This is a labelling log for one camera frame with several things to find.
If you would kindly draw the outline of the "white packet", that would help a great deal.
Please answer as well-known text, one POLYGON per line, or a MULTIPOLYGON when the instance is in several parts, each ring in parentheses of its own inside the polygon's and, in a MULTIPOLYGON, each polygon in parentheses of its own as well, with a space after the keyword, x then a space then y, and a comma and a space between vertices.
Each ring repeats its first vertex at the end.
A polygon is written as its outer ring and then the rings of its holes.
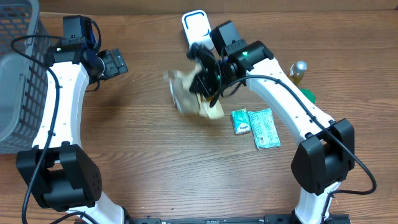
POLYGON ((209 119, 219 119, 224 116, 224 111, 220 102, 210 108, 210 100, 207 100, 199 93, 192 93, 189 87, 193 82, 194 76, 202 71, 197 63, 191 72, 185 73, 180 70, 166 70, 164 78, 170 84, 170 92, 174 103, 183 115, 194 114, 209 119))

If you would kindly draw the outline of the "teal tissue packet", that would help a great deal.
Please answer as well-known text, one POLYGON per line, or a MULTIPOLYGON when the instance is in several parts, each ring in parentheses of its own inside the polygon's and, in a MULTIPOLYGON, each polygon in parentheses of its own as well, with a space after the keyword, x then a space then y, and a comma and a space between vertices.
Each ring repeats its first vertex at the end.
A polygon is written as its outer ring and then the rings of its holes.
POLYGON ((246 108, 232 111, 231 119, 235 134, 244 134, 251 131, 251 124, 246 108))

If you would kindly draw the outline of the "teal white box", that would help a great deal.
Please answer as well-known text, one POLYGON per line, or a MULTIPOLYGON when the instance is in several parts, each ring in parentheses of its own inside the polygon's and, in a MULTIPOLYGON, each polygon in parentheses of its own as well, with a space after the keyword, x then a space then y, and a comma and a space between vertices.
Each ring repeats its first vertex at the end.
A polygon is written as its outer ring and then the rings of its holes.
POLYGON ((261 111, 249 111, 248 115, 257 149, 280 147, 272 110, 269 108, 261 111))

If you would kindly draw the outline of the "yellow oil bottle silver cap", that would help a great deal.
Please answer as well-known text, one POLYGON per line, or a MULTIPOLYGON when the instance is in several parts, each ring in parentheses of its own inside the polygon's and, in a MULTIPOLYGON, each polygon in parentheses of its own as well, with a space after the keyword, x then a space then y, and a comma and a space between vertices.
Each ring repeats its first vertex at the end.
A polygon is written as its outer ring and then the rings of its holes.
POLYGON ((290 81, 293 84, 298 85, 302 81, 307 68, 308 68, 308 65, 303 60, 294 63, 291 66, 290 72, 289 72, 290 81))

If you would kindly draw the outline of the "green lid jar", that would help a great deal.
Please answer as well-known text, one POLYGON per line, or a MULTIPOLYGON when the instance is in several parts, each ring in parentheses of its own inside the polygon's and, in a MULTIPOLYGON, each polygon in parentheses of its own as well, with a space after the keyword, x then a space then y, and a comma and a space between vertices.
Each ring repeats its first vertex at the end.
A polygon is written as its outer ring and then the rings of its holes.
POLYGON ((300 89, 300 91, 308 98, 309 101, 311 101, 313 104, 316 102, 315 95, 313 92, 309 89, 300 89))

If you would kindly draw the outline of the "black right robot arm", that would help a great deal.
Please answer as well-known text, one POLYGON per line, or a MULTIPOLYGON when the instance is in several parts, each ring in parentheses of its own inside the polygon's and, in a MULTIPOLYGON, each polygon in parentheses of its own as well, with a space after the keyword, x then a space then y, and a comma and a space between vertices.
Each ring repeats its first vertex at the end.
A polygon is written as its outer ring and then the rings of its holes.
POLYGON ((348 172, 354 168, 354 128, 317 108, 283 72, 261 41, 248 44, 231 21, 212 29, 208 21, 183 23, 199 71, 183 86, 180 109, 215 117, 225 89, 243 84, 259 95, 286 125, 297 145, 291 169, 301 187, 289 215, 266 215, 265 223, 349 223, 329 207, 348 172))

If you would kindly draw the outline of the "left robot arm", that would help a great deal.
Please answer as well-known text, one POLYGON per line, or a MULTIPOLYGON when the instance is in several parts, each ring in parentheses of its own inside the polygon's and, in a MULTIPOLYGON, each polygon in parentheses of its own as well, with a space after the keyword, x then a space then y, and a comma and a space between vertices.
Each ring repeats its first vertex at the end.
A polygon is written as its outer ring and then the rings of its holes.
POLYGON ((86 16, 63 18, 63 35, 40 62, 48 78, 40 129, 16 166, 26 197, 42 208, 78 216, 86 223, 131 223, 127 210, 103 192, 98 166, 81 146, 81 112, 89 85, 127 72, 119 49, 102 50, 97 23, 86 16))

